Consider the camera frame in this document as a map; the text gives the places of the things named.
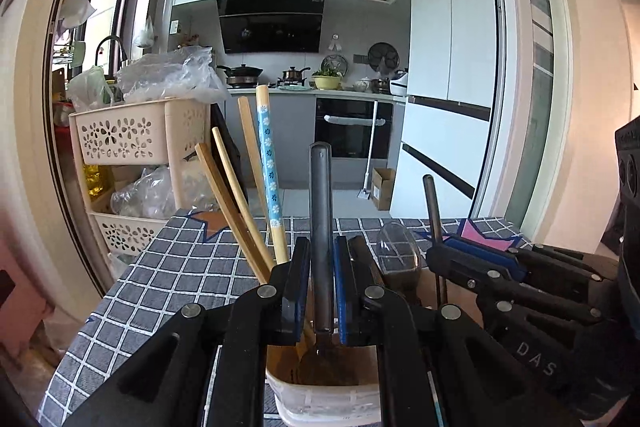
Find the checkered tablecloth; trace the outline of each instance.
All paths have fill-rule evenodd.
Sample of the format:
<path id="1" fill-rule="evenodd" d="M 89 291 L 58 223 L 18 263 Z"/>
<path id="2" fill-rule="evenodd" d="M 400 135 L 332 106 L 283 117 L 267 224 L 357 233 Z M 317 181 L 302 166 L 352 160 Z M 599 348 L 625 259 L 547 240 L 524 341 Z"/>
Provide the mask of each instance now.
<path id="1" fill-rule="evenodd" d="M 334 219 L 334 233 L 347 237 L 363 234 L 374 245 L 378 230 L 391 219 Z M 414 232 L 427 232 L 428 221 L 403 219 Z M 520 235 L 502 219 L 476 219 L 487 237 Z M 445 233 L 458 229 L 459 221 L 444 220 Z M 289 245 L 300 235 L 308 237 L 309 220 L 285 217 Z M 266 223 L 258 219 L 266 237 Z M 269 237 L 267 244 L 272 245 Z M 424 252 L 430 243 L 421 237 Z M 98 386 L 131 356 L 182 306 L 198 302 L 215 308 L 233 302 L 258 285 L 233 234 L 228 230 L 207 237 L 206 223 L 179 212 L 158 233 L 139 258 L 113 285 L 87 319 L 58 366 L 38 411 L 44 427 L 60 427 L 64 420 Z M 264 424 L 282 427 L 273 392 L 265 384 Z"/>

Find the black range hood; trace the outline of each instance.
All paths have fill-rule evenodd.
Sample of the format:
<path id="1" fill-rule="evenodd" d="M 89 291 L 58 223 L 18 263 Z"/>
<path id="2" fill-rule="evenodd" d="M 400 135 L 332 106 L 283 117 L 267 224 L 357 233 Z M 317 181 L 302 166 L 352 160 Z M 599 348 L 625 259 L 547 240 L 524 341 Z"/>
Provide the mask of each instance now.
<path id="1" fill-rule="evenodd" d="M 324 0 L 218 0 L 225 53 L 318 53 Z"/>

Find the backsplash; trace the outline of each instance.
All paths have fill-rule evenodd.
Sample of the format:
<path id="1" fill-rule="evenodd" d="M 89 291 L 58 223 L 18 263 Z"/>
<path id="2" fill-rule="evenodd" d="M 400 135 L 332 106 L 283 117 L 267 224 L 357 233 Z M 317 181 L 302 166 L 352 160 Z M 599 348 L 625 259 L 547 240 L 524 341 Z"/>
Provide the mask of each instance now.
<path id="1" fill-rule="evenodd" d="M 172 20 L 180 20 L 182 31 L 198 34 L 200 44 L 212 46 L 216 51 L 216 63 L 230 68 L 246 64 L 263 69 L 261 84 L 275 83 L 282 76 L 282 71 L 291 66 L 296 69 L 309 67 L 305 78 L 320 68 L 327 55 L 340 54 L 347 59 L 349 69 L 344 85 L 376 74 L 368 64 L 354 64 L 353 55 L 366 55 L 376 42 L 388 42 L 398 51 L 399 68 L 406 68 L 409 63 L 410 6 L 409 0 L 398 0 L 392 6 L 377 4 L 367 0 L 326 0 L 322 16 L 322 33 L 320 53 L 249 53 L 226 55 L 222 45 L 220 20 L 215 1 L 207 1 L 189 7 L 189 12 L 181 12 L 182 7 L 175 7 Z M 340 52 L 329 51 L 332 35 L 338 34 L 338 42 L 342 46 Z M 170 36 L 169 49 L 177 45 L 176 36 Z M 222 81 L 225 73 L 216 71 Z"/>

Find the yellow bowl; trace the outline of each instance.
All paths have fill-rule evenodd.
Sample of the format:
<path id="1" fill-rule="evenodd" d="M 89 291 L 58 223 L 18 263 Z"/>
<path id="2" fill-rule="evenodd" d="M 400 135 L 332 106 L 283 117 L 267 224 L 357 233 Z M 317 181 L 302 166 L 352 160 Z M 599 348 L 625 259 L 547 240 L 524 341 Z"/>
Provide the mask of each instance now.
<path id="1" fill-rule="evenodd" d="M 317 89 L 338 89 L 340 86 L 339 76 L 312 76 Z"/>

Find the tile floor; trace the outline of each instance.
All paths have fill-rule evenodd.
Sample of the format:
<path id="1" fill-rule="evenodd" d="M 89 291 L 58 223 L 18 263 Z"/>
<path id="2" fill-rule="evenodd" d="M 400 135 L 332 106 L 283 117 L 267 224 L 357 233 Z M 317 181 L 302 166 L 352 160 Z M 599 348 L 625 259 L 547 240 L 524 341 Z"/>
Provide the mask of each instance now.
<path id="1" fill-rule="evenodd" d="M 381 212 L 371 200 L 358 198 L 359 190 L 334 190 L 334 217 L 391 217 L 388 211 Z M 257 191 L 249 188 L 249 206 L 254 216 L 261 216 Z M 280 204 L 284 216 L 309 217 L 309 191 L 284 188 L 280 190 Z"/>

